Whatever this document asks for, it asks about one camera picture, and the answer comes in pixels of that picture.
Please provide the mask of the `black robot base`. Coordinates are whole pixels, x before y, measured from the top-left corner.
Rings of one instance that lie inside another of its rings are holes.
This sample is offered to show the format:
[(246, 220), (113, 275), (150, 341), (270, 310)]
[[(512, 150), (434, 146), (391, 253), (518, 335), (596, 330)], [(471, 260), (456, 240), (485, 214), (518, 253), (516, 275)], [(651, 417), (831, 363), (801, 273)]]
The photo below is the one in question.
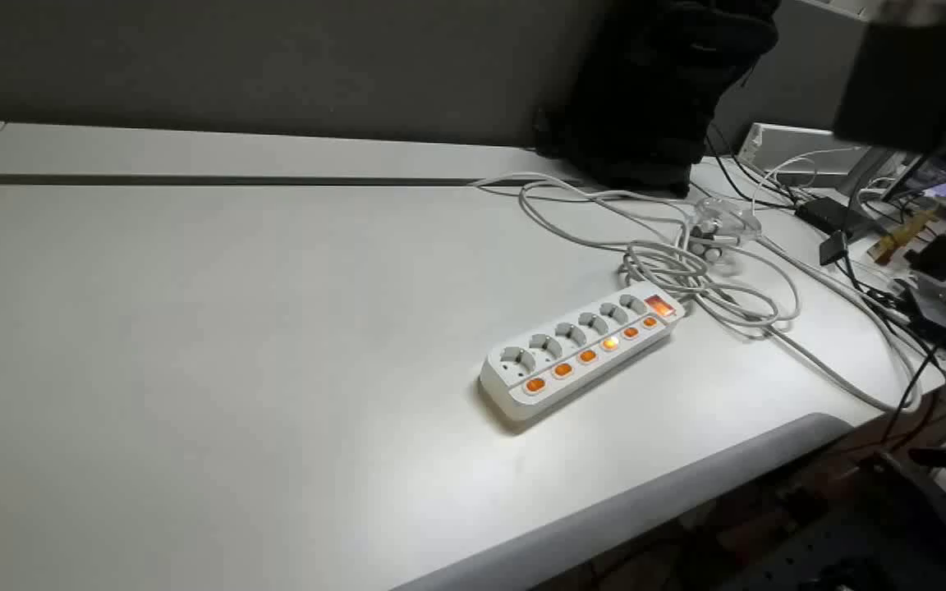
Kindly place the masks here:
[(604, 188), (684, 193), (720, 100), (777, 42), (780, 0), (618, 0), (536, 149)]

